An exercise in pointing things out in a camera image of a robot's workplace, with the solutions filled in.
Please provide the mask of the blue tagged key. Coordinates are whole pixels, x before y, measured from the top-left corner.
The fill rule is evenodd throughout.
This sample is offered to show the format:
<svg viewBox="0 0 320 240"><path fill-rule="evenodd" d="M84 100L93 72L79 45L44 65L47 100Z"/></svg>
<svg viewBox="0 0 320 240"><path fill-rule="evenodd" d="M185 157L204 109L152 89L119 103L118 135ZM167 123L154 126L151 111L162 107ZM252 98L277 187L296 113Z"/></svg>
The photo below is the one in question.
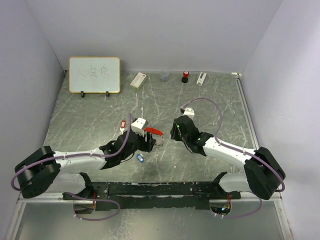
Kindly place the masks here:
<svg viewBox="0 0 320 240"><path fill-rule="evenodd" d="M144 163L145 162L144 156L142 154L140 154L140 153L136 155L136 158L140 163Z"/></svg>

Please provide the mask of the red tagged key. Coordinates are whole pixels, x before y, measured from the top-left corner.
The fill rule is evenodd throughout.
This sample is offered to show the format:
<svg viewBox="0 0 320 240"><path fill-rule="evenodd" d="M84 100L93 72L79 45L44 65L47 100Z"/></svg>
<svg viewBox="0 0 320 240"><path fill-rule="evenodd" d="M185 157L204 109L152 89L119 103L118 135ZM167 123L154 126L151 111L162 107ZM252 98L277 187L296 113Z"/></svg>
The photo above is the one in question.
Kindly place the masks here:
<svg viewBox="0 0 320 240"><path fill-rule="evenodd" d="M126 129L126 121L125 120L122 120L121 123L120 123L120 128L119 130L123 133Z"/></svg>

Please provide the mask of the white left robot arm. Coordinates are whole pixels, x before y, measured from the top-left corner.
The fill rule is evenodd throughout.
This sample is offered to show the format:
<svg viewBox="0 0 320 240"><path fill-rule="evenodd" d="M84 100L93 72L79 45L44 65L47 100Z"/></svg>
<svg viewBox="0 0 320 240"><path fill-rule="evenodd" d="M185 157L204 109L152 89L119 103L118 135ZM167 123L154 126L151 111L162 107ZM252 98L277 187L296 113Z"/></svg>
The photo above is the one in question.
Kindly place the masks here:
<svg viewBox="0 0 320 240"><path fill-rule="evenodd" d="M59 152L43 146L15 167L11 187L25 199L44 193L71 192L86 200L94 192L90 171L116 167L136 151L149 153L155 143L150 132L141 136L129 130L116 140L88 151Z"/></svg>

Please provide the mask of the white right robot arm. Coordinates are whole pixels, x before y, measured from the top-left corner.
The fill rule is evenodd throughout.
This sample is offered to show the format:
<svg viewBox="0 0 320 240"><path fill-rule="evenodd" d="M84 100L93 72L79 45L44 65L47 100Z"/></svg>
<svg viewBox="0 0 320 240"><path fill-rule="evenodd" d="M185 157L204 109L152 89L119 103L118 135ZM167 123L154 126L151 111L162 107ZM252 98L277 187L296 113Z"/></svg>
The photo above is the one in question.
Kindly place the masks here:
<svg viewBox="0 0 320 240"><path fill-rule="evenodd" d="M200 132L193 120L182 115L173 121L170 138L183 142L193 154L214 157L242 170L238 173L221 173L212 186L212 193L223 199L230 192L251 192L263 200L269 200L281 187L286 174L272 153L265 147L250 149L226 143L216 136Z"/></svg>

